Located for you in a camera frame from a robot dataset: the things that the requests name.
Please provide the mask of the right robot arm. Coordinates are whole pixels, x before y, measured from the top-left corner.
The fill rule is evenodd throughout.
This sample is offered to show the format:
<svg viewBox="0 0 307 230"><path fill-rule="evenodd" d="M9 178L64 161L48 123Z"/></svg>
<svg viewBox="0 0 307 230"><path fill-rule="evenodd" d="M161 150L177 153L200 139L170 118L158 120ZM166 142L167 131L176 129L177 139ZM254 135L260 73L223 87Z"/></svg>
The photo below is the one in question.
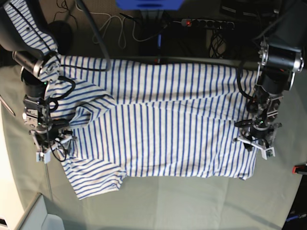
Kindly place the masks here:
<svg viewBox="0 0 307 230"><path fill-rule="evenodd" d="M38 4L36 0L0 2L0 44L22 67L23 120L31 128L37 161L46 161L51 154L64 161L75 137L67 130L67 119L53 119L51 114L76 84L59 73L58 45L46 29Z"/></svg>

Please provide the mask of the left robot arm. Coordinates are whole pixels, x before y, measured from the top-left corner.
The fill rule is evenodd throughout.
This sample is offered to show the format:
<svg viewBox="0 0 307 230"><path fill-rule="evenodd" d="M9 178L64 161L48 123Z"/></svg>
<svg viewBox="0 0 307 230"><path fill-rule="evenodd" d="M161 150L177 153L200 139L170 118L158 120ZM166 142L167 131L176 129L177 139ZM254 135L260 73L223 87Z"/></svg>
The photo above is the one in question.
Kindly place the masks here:
<svg viewBox="0 0 307 230"><path fill-rule="evenodd" d="M260 39L256 85L252 95L242 89L243 65L237 70L236 81L240 93L247 98L247 112L251 118L237 121L240 134L234 139L245 149L258 149L262 157L275 156L273 142L281 123L276 123L283 92L291 90L295 75L304 68L307 42L307 2L283 0L276 19L256 39Z"/></svg>

